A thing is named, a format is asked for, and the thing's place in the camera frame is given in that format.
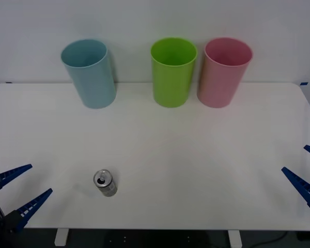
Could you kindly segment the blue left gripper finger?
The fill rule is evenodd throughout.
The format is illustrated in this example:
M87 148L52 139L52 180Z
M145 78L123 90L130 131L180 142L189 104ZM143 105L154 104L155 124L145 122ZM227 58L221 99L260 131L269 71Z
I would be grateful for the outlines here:
M16 179L16 177L20 176L27 170L31 169L33 166L31 164L23 165L3 173L0 173L0 190L3 186L7 185L12 180Z
M24 204L20 208L13 210L4 218L4 234L15 234L20 232L32 218L32 216L39 210L53 190L49 188L33 200Z

